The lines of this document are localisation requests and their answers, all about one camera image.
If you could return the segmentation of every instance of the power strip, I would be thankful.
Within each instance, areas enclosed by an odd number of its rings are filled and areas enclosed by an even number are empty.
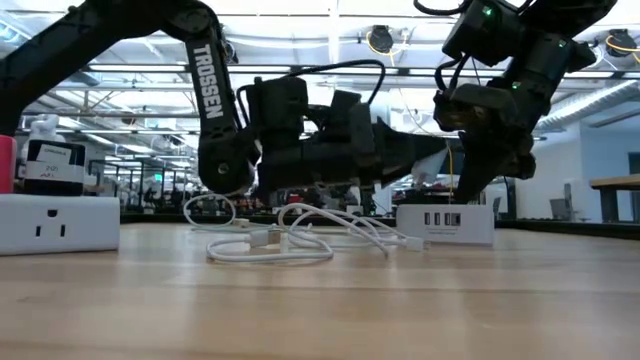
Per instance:
[[[0,195],[0,255],[117,250],[120,204],[112,197]]]
[[[486,205],[400,205],[398,231],[436,243],[493,245],[493,209]]]

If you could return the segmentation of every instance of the black cable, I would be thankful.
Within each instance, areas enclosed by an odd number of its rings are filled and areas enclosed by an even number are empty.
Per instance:
[[[418,11],[425,13],[427,15],[432,15],[432,16],[451,16],[451,15],[456,15],[456,14],[460,14],[463,13],[465,11],[467,11],[467,8],[469,7],[469,5],[471,5],[471,2],[473,0],[464,0],[462,2],[462,4],[460,4],[460,6],[458,6],[455,9],[451,9],[451,10],[438,10],[438,9],[430,9],[428,7],[425,7],[424,5],[420,4],[420,1],[418,0],[413,0],[413,6],[418,9]]]
[[[371,105],[371,103],[373,103],[373,99],[376,98],[376,95],[378,94],[378,91],[380,91],[380,87],[382,87],[382,83],[384,82],[384,77],[387,75],[386,67],[384,66],[382,61],[379,61],[379,60],[373,60],[373,59],[352,60],[352,61],[344,61],[344,62],[331,64],[331,65],[314,66],[314,67],[311,67],[311,68],[306,68],[306,69],[302,69],[300,71],[289,73],[289,74],[285,75],[284,77],[293,77],[293,76],[300,76],[300,75],[305,75],[305,74],[313,74],[313,73],[317,73],[317,72],[321,72],[321,71],[334,70],[334,69],[340,69],[340,68],[345,68],[345,67],[350,67],[350,66],[357,66],[357,65],[375,65],[375,66],[379,66],[380,67],[380,78],[378,79],[378,83],[376,84],[376,87],[373,89],[373,93],[371,94],[371,97],[369,98],[369,101],[367,101],[367,103],[369,103],[369,105]]]
[[[247,88],[251,85],[243,85],[236,90],[236,98],[238,99],[238,104],[240,105],[240,111],[242,112],[242,116],[244,116],[244,122],[246,125],[249,125],[249,116],[247,115],[247,109],[244,107],[244,101],[242,101],[242,93],[247,91]]]
[[[436,79],[436,85],[438,86],[438,89],[440,89],[441,91],[447,91],[447,85],[444,84],[444,80],[442,79],[442,70],[458,65],[460,63],[460,60],[462,59],[453,59],[440,64],[436,68],[434,78]]]
[[[476,72],[476,79],[478,79],[478,85],[482,86],[482,81],[480,80],[480,74],[478,74],[478,66],[476,65],[476,59],[471,58],[471,62],[473,63],[473,70]]]
[[[506,176],[502,176],[504,180],[504,186],[507,188],[507,212],[509,212],[509,206],[511,206],[511,193],[509,192],[509,181]]]
[[[469,61],[470,58],[471,58],[471,55],[465,54],[465,56],[462,57],[462,60],[460,60],[460,63],[458,63],[458,67],[456,68],[456,71],[453,73],[453,76],[451,77],[451,81],[449,81],[450,89],[455,89],[458,87],[458,78],[460,77],[460,73],[462,72],[462,69],[464,69],[464,65],[467,63],[467,61]]]

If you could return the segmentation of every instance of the plug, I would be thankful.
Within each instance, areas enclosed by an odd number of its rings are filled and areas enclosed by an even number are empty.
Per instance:
[[[406,248],[409,251],[425,252],[429,250],[431,243],[425,239],[417,237],[408,237]]]
[[[280,244],[282,232],[280,230],[258,230],[249,233],[249,245],[254,247],[264,247],[268,245]]]

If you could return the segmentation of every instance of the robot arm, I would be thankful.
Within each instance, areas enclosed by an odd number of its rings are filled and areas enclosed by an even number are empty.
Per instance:
[[[516,8],[506,0],[465,0],[443,52],[458,65],[473,58],[495,66],[511,57],[507,70],[486,86],[447,88],[441,78],[434,118],[444,131],[459,131],[465,160],[456,201],[466,203],[500,175],[528,179],[535,172],[532,131],[551,109],[565,73],[593,64],[587,44],[574,36],[602,19],[616,0],[538,0]],[[414,1],[420,11],[431,10]]]
[[[455,59],[453,64],[461,64],[459,70],[471,57],[488,66],[513,58],[504,75],[487,86],[457,87],[452,81],[435,98],[436,120],[445,131],[460,131],[467,154],[456,192],[459,202],[468,201],[498,175],[532,176],[535,124],[548,113],[564,73],[595,61],[586,46],[571,38],[615,3],[538,0],[521,13],[505,0],[465,0],[451,12],[462,15],[443,51]],[[256,140],[262,145],[257,192],[263,200],[281,188],[322,183],[371,187],[378,181],[386,185],[409,174],[416,161],[446,147],[440,138],[393,131],[371,116],[371,101],[362,103],[358,94],[336,91],[331,106],[310,105],[306,83],[296,75],[335,65],[280,79],[257,78],[246,87],[250,115],[243,128],[220,24],[197,0],[86,0],[71,8],[0,61],[0,134],[14,135],[29,104],[119,40],[159,30],[186,45],[200,114],[199,175],[217,193],[239,192],[252,184],[260,157]],[[319,131],[301,139],[305,120],[315,122]]]
[[[244,87],[249,113],[243,128],[235,110],[221,26],[197,0],[87,0],[0,61],[0,134],[13,135],[22,111],[117,41],[156,31],[186,45],[200,115],[198,170],[202,182],[220,194],[253,183],[265,200],[281,188],[315,184],[387,184],[409,173],[416,160],[443,148],[442,139],[401,134],[372,119],[358,94],[336,91],[330,107],[308,103],[309,72],[349,65],[382,66],[375,60],[303,69],[280,79]],[[303,122],[319,131],[301,139]]]
[[[200,163],[206,165],[200,167],[200,176],[210,188],[224,193],[250,184],[247,159],[255,163],[257,149],[253,142],[239,144],[237,139],[240,121],[221,27],[213,11],[195,0],[87,0],[70,8],[0,62],[0,108],[5,114],[0,134],[13,135],[29,104],[119,40],[159,30],[187,48],[200,114]]]

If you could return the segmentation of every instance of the red object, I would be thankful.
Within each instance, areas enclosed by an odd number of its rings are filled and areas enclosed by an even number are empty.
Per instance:
[[[0,194],[13,193],[16,156],[16,140],[9,136],[0,135]]]
[[[298,194],[289,194],[289,199],[287,204],[301,203],[302,200],[303,200],[302,196]]]

